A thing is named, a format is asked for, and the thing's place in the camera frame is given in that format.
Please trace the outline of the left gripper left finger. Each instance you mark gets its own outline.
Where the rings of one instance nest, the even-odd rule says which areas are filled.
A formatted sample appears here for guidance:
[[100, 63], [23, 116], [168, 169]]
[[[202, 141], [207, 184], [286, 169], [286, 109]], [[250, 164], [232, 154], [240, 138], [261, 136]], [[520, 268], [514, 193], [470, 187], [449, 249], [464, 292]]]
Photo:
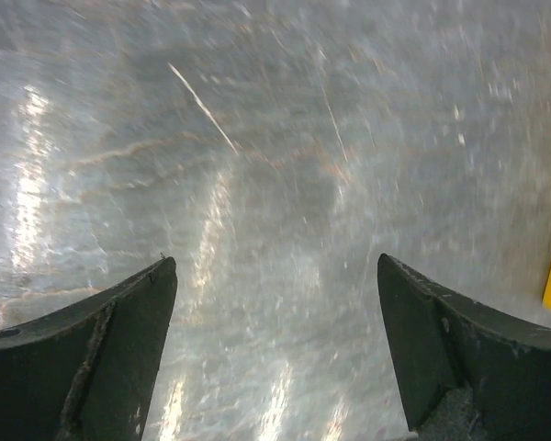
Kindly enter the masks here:
[[140, 440], [176, 291], [165, 257], [0, 330], [0, 440]]

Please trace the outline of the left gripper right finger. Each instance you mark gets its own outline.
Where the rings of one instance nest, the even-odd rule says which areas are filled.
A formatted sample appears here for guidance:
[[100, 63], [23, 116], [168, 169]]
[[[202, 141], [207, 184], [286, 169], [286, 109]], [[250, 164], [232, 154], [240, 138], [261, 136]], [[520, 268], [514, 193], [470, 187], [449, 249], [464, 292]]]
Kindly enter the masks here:
[[379, 301], [411, 431], [469, 387], [491, 440], [551, 440], [551, 329], [467, 298], [382, 254]]

